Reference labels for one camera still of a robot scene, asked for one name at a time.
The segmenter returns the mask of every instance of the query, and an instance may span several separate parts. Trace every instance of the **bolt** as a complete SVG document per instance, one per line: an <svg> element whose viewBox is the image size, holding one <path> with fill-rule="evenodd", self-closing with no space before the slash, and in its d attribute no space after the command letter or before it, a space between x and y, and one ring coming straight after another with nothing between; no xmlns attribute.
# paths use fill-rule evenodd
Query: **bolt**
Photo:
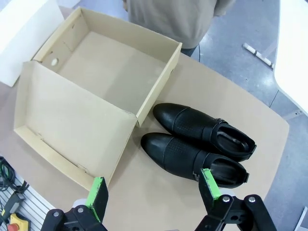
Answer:
<svg viewBox="0 0 308 231"><path fill-rule="evenodd" d="M248 198L248 201L251 202L251 203L254 203L254 202L256 202L256 199L253 196L251 196L251 197Z"/></svg>
<svg viewBox="0 0 308 231"><path fill-rule="evenodd" d="M223 201L223 202L229 202L229 201L230 201L230 198L227 197L227 196L224 196L224 197L222 198L222 201Z"/></svg>

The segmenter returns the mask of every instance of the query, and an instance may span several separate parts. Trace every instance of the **shoe toe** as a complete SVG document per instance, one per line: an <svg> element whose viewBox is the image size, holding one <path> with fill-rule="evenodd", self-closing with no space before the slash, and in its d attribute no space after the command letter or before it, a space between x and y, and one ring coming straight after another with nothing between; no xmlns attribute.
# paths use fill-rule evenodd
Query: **shoe toe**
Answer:
<svg viewBox="0 0 308 231"><path fill-rule="evenodd" d="M164 152L173 136L164 133L148 133L141 138L141 147L160 167L164 167Z"/></svg>
<svg viewBox="0 0 308 231"><path fill-rule="evenodd" d="M168 131L172 131L172 127L178 114L188 108L188 106L175 103L160 103L153 109L154 117Z"/></svg>

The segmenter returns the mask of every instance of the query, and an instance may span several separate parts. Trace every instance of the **shoe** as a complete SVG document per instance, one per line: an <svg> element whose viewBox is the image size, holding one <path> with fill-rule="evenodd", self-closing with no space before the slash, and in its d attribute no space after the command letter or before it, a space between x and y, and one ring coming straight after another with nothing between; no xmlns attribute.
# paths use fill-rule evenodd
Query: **shoe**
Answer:
<svg viewBox="0 0 308 231"><path fill-rule="evenodd" d="M235 188L248 180L249 174L236 161L200 150L169 134L145 134L141 146L161 168L179 177L198 181L201 169L208 168L222 188Z"/></svg>
<svg viewBox="0 0 308 231"><path fill-rule="evenodd" d="M160 103L153 109L154 117L172 135L201 149L235 161L249 159L255 142L223 119L174 103Z"/></svg>

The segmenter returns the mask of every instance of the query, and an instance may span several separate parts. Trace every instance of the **red button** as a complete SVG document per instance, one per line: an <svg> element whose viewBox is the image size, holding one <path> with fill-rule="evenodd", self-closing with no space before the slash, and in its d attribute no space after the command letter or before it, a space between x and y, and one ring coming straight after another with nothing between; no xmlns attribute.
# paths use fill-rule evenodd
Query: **red button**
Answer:
<svg viewBox="0 0 308 231"><path fill-rule="evenodd" d="M10 224L8 225L8 230L9 231L19 231L19 227L17 224Z"/></svg>

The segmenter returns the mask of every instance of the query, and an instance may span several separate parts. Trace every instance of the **gray floor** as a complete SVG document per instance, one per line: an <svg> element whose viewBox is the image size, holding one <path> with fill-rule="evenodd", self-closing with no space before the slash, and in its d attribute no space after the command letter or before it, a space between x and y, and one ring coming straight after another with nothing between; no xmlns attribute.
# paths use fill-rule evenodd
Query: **gray floor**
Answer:
<svg viewBox="0 0 308 231"><path fill-rule="evenodd" d="M0 9L9 0L0 0ZM128 19L121 0L82 0L80 6ZM224 17L213 19L212 26L200 43L201 62L238 84L263 103L285 116L297 107L273 82L272 70L242 48L247 42L265 50L278 33L279 0L237 0ZM199 58L196 49L192 57ZM289 139L278 172L265 200L277 230L293 231L308 205L308 118L288 120Z"/></svg>

